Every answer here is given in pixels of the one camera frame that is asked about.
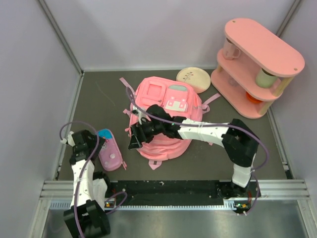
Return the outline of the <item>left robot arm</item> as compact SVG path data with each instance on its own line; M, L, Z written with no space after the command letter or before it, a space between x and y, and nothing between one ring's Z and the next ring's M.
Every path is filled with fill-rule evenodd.
M62 140L72 147L69 162L74 177L73 196L63 219L73 238L102 238L110 234L104 208L112 184L105 173L95 172L95 160L105 141L88 130L71 131Z

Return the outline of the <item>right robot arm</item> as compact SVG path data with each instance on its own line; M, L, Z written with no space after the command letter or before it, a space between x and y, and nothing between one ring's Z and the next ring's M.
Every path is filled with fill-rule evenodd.
M134 107L132 114L138 121L130 126L129 149L140 149L157 135L171 139L198 140L216 144L225 149L233 163L233 175L229 192L243 196L249 191L253 161L259 146L259 138L239 119L230 123L208 123L186 117L170 116L158 105L146 111Z

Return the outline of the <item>purple cartoon pencil case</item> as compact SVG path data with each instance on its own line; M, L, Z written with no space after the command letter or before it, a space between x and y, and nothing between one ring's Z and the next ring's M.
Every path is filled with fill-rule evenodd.
M123 167L126 170L127 165L123 160L113 133L109 129L102 129L98 132L98 135L105 139L105 143L99 152L99 159L103 169L111 172Z

